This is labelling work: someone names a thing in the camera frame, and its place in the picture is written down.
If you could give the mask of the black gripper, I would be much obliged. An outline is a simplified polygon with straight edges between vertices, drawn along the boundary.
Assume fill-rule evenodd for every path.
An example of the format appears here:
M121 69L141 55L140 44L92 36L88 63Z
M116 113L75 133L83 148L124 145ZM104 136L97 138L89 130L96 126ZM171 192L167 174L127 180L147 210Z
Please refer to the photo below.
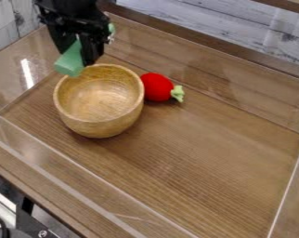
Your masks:
M104 54L104 42L109 36L109 17L100 11L97 0L33 0L40 9L40 20L63 54L77 40L81 44L81 60L93 65Z

